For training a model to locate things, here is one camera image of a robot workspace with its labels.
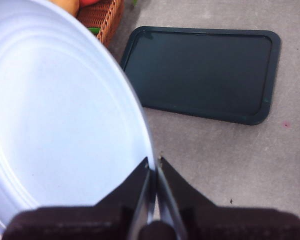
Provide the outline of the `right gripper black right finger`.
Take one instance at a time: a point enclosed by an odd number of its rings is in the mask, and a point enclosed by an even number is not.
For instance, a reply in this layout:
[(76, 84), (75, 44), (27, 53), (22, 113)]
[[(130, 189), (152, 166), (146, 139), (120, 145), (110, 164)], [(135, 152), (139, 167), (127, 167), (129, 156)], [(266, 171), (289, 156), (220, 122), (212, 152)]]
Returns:
[(218, 206), (163, 157), (157, 160), (156, 177), (161, 220), (180, 240), (300, 240), (300, 218), (295, 214)]

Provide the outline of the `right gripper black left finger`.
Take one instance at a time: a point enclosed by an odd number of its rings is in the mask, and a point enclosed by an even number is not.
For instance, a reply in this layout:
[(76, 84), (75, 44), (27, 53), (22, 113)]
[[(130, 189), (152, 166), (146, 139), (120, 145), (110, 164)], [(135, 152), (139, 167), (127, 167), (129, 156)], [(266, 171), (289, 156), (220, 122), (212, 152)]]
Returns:
[(151, 195), (149, 162), (93, 206), (41, 207), (17, 214), (4, 240), (131, 240), (147, 224)]

